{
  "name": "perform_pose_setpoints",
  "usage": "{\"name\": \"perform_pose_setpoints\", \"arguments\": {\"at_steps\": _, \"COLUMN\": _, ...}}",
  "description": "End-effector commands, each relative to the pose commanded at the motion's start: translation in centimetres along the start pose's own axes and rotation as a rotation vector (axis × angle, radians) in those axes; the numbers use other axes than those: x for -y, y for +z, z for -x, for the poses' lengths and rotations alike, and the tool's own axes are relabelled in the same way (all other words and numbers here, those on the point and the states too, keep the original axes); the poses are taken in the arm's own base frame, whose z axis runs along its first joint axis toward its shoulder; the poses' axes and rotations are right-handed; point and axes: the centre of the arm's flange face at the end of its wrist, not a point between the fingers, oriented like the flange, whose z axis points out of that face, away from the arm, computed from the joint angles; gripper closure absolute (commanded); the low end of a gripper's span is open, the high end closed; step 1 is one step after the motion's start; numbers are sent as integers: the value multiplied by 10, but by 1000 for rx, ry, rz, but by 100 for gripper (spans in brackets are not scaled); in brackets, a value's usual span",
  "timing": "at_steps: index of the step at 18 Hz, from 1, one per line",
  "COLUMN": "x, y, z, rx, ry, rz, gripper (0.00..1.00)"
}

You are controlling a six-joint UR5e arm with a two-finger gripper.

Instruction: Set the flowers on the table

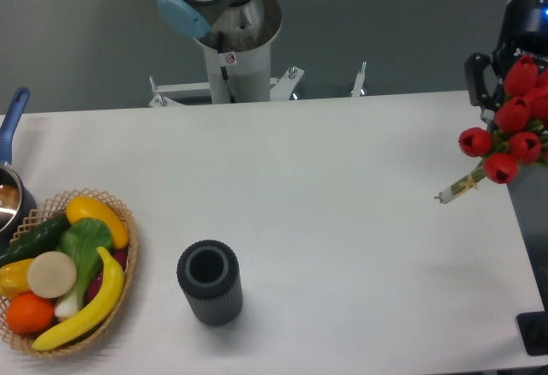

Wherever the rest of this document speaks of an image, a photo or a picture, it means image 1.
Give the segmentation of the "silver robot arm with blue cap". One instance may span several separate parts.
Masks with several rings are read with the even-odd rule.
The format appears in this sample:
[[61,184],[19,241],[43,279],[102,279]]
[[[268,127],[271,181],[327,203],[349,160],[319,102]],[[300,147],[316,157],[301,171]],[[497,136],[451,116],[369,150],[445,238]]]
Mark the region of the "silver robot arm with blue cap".
[[217,52],[243,52],[269,44],[282,25],[277,0],[158,0],[178,33]]

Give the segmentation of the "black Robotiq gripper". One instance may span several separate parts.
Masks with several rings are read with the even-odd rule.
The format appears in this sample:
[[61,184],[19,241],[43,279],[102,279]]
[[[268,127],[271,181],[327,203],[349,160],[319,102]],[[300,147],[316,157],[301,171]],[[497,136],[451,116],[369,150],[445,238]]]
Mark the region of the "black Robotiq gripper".
[[[505,78],[523,56],[530,56],[542,70],[547,69],[547,0],[511,0],[505,10],[497,46],[492,53],[495,71]],[[493,122],[495,100],[485,83],[491,66],[486,54],[473,53],[464,63],[469,103],[480,109],[480,120]]]

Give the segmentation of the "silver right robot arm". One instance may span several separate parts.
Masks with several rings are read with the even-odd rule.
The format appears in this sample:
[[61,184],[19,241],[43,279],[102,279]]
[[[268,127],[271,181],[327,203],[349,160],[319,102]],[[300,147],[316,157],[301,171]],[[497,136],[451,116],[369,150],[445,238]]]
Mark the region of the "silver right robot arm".
[[523,56],[547,70],[547,0],[508,0],[495,50],[474,53],[464,63],[470,104],[488,126],[505,99],[503,81]]

